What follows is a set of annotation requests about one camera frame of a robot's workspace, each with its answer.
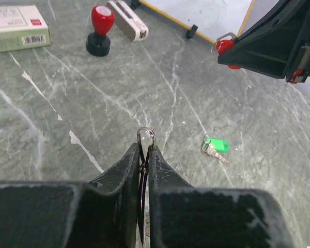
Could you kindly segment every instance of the red latch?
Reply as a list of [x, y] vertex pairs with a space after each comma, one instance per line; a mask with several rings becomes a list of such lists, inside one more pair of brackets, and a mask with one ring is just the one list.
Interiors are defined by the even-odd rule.
[[[226, 51], [227, 49], [233, 47], [233, 45], [234, 45], [234, 41], [232, 41], [232, 40], [220, 40], [216, 44], [216, 49], [217, 49], [218, 53], [221, 54], [224, 51]], [[239, 67], [239, 66], [228, 66], [228, 67], [233, 69], [233, 70], [241, 69], [241, 67]]]
[[303, 72], [304, 72], [303, 70], [295, 70], [295, 71], [293, 72], [293, 75], [291, 76], [289, 82], [290, 82], [291, 84], [297, 84], [297, 82], [295, 82], [295, 79], [296, 79], [298, 76], [302, 76]]

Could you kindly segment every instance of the key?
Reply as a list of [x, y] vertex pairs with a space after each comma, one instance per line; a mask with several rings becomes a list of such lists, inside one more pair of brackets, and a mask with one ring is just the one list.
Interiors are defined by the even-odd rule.
[[228, 164], [228, 161], [215, 150], [215, 147], [213, 146], [212, 143], [207, 143], [207, 144], [209, 145], [208, 149], [206, 149], [206, 150], [202, 149], [203, 153], [205, 153], [208, 156], [213, 156], [213, 157], [219, 159], [219, 161], [221, 161], [224, 164]]

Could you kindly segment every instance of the metal key ring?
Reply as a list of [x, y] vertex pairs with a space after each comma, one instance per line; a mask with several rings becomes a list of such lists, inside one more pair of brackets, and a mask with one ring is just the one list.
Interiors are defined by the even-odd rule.
[[140, 135], [140, 132], [141, 131], [146, 131], [147, 133], [150, 134], [151, 138], [152, 138], [152, 149], [154, 150], [156, 148], [156, 137], [155, 137], [155, 133], [153, 130], [151, 130], [150, 128], [148, 127], [142, 127], [142, 128], [139, 128], [137, 133], [136, 133], [136, 137], [137, 137], [137, 140], [138, 140], [138, 145], [141, 146], [141, 135]]
[[201, 144], [201, 146], [200, 146], [200, 150], [201, 150], [201, 152], [202, 152], [204, 155], [210, 157], [210, 156], [206, 153], [206, 150], [204, 150], [204, 145], [205, 145], [205, 143], [206, 143], [206, 141], [205, 141], [206, 138], [210, 138], [210, 134], [209, 134], [209, 133], [206, 133], [205, 136], [203, 137], [203, 141], [202, 141], [202, 144]]
[[226, 35], [222, 35], [221, 37], [218, 37], [218, 39], [216, 40], [216, 42], [213, 44], [212, 48], [211, 48], [211, 51], [213, 51], [213, 49], [216, 47], [217, 43], [220, 42], [222, 39], [226, 38], [227, 36], [231, 36], [231, 40], [234, 40], [237, 38], [237, 36], [230, 32], [230, 33], [227, 33]]

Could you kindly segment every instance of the marble floor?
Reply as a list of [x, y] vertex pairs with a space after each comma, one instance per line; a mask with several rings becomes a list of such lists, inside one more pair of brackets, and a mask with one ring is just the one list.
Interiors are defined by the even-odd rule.
[[[105, 1], [22, 2], [37, 4], [54, 43], [0, 54], [0, 180], [90, 180], [148, 126], [189, 183], [269, 191], [296, 247], [310, 247], [309, 96], [218, 65], [211, 44], [145, 7], [149, 37], [131, 43], [114, 26], [97, 58], [85, 42]], [[229, 142], [229, 164], [201, 154], [205, 133]]]

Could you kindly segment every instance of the whiteboard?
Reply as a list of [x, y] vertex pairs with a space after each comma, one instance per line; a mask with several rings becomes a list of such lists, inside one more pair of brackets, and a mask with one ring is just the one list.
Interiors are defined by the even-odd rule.
[[227, 33], [239, 36], [254, 0], [139, 0], [154, 11], [214, 43]]

